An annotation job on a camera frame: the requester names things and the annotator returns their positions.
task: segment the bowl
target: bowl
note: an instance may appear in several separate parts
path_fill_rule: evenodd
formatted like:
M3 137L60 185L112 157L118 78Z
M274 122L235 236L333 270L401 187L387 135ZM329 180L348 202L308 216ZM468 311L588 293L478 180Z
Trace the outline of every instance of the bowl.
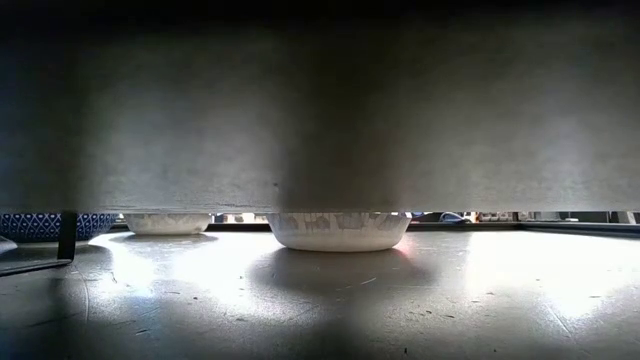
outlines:
M276 240L296 250L358 252L389 249L411 219L391 213L280 213L267 219Z
M89 240L111 228L117 214L79 214L76 240ZM56 213L0 214L0 236L15 242L57 241L61 216Z
M137 235L192 235L211 223L209 214L126 214L124 219Z

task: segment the white paper bowl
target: white paper bowl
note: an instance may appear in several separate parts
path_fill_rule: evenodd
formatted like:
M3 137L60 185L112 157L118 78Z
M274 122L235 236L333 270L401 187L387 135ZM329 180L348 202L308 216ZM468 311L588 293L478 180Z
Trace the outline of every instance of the white paper bowl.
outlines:
M127 214L129 230L137 235L191 235L204 231L209 214Z
M411 219L390 213L281 213L267 219L276 240L296 250L357 252L389 249Z

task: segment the blue patterned bowl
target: blue patterned bowl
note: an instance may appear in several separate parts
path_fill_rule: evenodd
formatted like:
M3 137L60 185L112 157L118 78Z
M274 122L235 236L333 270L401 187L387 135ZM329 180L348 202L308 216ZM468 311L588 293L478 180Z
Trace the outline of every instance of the blue patterned bowl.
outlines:
M109 230L117 214L78 214L77 240L89 240ZM16 242L56 241L60 214L0 214L0 236Z

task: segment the gray concrete floor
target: gray concrete floor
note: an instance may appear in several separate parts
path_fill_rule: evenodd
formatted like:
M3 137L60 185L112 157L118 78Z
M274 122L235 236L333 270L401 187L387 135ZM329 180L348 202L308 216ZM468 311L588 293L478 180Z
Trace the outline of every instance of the gray concrete floor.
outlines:
M0 279L0 359L637 359L639 269L638 241L531 232L413 232L368 254L109 234Z

